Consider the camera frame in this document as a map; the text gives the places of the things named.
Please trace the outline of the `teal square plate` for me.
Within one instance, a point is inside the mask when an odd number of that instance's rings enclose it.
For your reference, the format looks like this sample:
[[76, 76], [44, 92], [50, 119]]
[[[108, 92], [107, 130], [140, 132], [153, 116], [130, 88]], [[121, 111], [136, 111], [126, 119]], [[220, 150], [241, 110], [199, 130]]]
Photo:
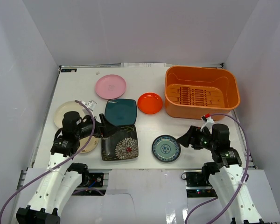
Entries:
[[137, 119], [137, 105], [134, 99], [111, 99], [105, 107], [105, 118], [115, 126], [134, 125]]

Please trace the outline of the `small orange round plate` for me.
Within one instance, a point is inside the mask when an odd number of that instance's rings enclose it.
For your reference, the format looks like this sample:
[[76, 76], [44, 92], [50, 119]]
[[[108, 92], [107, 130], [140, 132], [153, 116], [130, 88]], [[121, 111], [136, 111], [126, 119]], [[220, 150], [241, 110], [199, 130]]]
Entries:
[[163, 108], [163, 101], [158, 94], [148, 92], [138, 98], [137, 106], [145, 114], [156, 114]]

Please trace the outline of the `black floral square plate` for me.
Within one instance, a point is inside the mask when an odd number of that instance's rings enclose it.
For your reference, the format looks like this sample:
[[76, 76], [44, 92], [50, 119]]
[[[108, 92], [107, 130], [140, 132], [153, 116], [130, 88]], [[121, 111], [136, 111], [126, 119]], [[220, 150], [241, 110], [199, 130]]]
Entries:
[[139, 156], [138, 136], [135, 125], [119, 126], [119, 130], [108, 138], [102, 138], [103, 161], [121, 161]]

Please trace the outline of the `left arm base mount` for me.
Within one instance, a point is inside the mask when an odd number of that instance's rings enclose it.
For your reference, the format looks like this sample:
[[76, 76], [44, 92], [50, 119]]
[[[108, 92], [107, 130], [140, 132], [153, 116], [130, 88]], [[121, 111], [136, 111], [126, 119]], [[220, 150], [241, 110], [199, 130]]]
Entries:
[[108, 173], [89, 173], [88, 182], [74, 190], [74, 196], [104, 196], [108, 185]]

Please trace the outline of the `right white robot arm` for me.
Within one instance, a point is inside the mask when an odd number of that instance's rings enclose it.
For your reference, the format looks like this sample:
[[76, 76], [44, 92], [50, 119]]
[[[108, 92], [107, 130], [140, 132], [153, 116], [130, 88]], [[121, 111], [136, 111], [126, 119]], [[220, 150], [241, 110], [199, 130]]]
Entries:
[[223, 209], [210, 223], [226, 215], [230, 224], [262, 224], [264, 220], [257, 211], [246, 185], [247, 169], [236, 149], [230, 146], [229, 128], [224, 124], [214, 124], [212, 129], [191, 126], [177, 139], [184, 147], [207, 149], [212, 154], [212, 162], [202, 167], [201, 179], [212, 186]]

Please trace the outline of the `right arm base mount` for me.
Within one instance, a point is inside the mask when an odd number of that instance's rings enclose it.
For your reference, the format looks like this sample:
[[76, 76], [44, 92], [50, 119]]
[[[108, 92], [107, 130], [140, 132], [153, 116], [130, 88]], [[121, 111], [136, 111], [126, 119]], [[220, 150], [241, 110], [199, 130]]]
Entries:
[[184, 172], [181, 179], [186, 183], [187, 198], [217, 197], [211, 184], [205, 180], [202, 172]]

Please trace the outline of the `beige floral round plate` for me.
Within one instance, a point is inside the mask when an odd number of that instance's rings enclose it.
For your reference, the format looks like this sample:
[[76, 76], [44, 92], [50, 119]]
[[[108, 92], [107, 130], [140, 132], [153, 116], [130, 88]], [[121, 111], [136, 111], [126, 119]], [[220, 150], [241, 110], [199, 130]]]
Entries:
[[[78, 148], [78, 151], [81, 150], [81, 148], [86, 144], [88, 139], [89, 138], [86, 137], [86, 138], [80, 140], [80, 147]], [[97, 146], [98, 143], [99, 143], [99, 138], [92, 137], [91, 140], [86, 145], [86, 147], [84, 147], [80, 153], [81, 154], [89, 153]]]

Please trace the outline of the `pink round plate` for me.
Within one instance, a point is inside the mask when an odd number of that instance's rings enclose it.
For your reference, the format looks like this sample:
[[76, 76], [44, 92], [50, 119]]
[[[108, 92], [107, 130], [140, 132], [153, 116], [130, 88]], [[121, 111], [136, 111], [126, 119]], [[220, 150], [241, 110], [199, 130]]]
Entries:
[[95, 85], [96, 94], [103, 99], [115, 99], [126, 91], [126, 81], [119, 75], [110, 74], [101, 77]]

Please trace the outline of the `white round plate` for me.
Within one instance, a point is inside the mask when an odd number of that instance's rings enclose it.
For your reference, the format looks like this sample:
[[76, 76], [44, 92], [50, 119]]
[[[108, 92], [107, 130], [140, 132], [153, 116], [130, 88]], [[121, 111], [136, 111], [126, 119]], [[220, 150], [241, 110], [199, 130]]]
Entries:
[[75, 101], [65, 102], [57, 108], [54, 114], [54, 123], [58, 128], [62, 127], [64, 114], [70, 111], [78, 112], [81, 118], [85, 115], [89, 115], [89, 113], [79, 103], [76, 103]]

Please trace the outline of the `blue patterned round plate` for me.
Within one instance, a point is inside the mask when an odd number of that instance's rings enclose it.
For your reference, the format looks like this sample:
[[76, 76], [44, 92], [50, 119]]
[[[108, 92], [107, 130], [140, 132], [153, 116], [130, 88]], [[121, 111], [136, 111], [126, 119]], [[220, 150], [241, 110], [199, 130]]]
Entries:
[[153, 141], [152, 153], [157, 160], [170, 163], [180, 156], [181, 146], [173, 136], [161, 135]]

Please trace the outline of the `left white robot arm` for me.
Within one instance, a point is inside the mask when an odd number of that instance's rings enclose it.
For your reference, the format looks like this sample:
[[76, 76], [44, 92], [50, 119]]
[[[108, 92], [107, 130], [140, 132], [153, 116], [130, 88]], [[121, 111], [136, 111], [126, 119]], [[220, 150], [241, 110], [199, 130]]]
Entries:
[[64, 114], [62, 128], [54, 136], [46, 172], [41, 175], [40, 184], [27, 206], [16, 212], [18, 223], [60, 223], [62, 209], [74, 189], [89, 182], [89, 174], [85, 172], [87, 165], [73, 162], [80, 140], [111, 137], [120, 130], [108, 122], [104, 114], [100, 114], [100, 120], [97, 122], [92, 114], [81, 118], [76, 111]]

